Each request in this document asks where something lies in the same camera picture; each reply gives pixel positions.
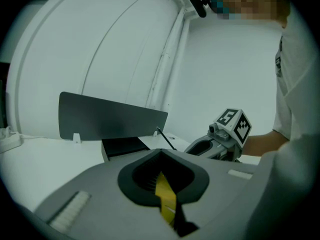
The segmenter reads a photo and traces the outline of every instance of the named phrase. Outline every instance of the yellow tag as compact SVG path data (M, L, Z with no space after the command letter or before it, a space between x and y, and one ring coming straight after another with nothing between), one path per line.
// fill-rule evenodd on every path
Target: yellow tag
M161 199L162 217L173 227L176 216L177 197L162 172L160 172L156 180L155 195Z

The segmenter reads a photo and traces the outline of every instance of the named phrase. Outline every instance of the black cable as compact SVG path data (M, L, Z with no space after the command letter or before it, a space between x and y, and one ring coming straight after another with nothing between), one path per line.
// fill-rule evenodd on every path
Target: black cable
M168 144L170 145L170 147L173 149L173 150L176 150L174 148L174 146L172 146L172 144L170 143L170 141L166 138L166 136L162 133L162 131L160 130L159 127L157 127L158 131L160 132L160 134L162 135L162 137L164 137L164 139L166 140L166 142L168 142Z

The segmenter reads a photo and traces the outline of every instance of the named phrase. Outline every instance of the power strip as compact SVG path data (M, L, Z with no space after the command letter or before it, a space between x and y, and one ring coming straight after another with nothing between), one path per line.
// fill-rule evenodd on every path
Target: power strip
M21 137L19 133L14 133L9 137L0 139L0 154L8 150L12 150L22 145Z

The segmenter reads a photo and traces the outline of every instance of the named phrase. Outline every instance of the white clip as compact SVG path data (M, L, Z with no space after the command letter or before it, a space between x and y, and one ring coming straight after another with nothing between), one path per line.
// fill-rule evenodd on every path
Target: white clip
M80 134L79 133L74 133L73 134L73 142L75 144L81 144L81 139L80 139Z

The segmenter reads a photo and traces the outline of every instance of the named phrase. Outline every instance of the white curved backdrop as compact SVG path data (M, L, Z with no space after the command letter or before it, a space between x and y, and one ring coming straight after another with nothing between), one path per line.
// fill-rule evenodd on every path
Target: white curved backdrop
M61 92L145 107L178 12L173 0L49 0L14 52L8 123L60 139Z

